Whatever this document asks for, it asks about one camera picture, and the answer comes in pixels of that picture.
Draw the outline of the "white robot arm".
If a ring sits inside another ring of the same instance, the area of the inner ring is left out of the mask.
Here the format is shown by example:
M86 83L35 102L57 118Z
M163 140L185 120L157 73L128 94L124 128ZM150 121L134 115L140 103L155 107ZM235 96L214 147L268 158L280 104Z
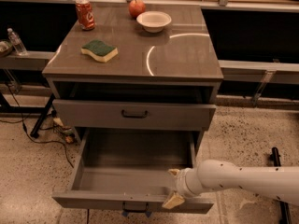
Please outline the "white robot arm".
M206 160L195 168L170 169L174 187L163 203L172 209L202 193L244 189L274 200L299 205L298 167L239 167Z

